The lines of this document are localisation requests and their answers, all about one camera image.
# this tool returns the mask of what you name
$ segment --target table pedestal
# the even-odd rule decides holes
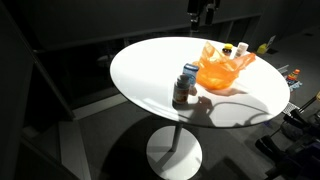
[[[202,162],[202,150],[198,140],[182,125],[167,126],[157,130],[147,144],[147,159],[163,179],[189,179]]]

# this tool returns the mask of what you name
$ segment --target orange object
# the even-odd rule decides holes
[[[240,70],[255,60],[255,56],[254,53],[250,53],[229,59],[206,42],[199,61],[193,62],[199,67],[197,83],[208,90],[228,88],[239,76]]]

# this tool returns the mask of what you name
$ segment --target white round table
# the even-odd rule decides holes
[[[197,38],[156,38],[126,47],[111,64],[112,80],[126,98],[177,122],[176,127],[157,130],[147,144],[148,162],[164,179],[189,179],[201,166],[200,144],[182,124],[212,128],[254,125],[281,113],[289,101],[283,76],[256,56],[230,88],[208,92],[196,84],[198,92],[189,96],[188,104],[174,105],[174,83],[186,63],[199,60],[206,41],[218,50],[224,46]]]

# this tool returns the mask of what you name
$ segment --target blue can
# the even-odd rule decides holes
[[[197,78],[197,72],[199,71],[199,67],[187,63],[183,67],[183,74],[186,74],[189,76],[189,82],[190,86],[194,86],[196,84],[196,78]]]

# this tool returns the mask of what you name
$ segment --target floor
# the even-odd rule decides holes
[[[289,64],[289,71],[301,70],[302,87],[291,93],[290,101],[302,106],[320,90],[320,29],[315,27],[275,42],[273,54],[261,55],[276,68]],[[305,113],[319,109],[319,102]],[[209,129],[185,125],[200,142],[203,161],[191,180],[249,180],[264,179],[273,163],[257,150],[254,143],[264,135],[272,134],[282,123],[283,114],[269,123],[238,129]],[[146,144],[157,129],[175,123],[152,115],[131,102],[125,102],[105,111],[79,120],[91,178],[161,179],[149,167]],[[282,149],[290,142],[281,133],[273,136]]]

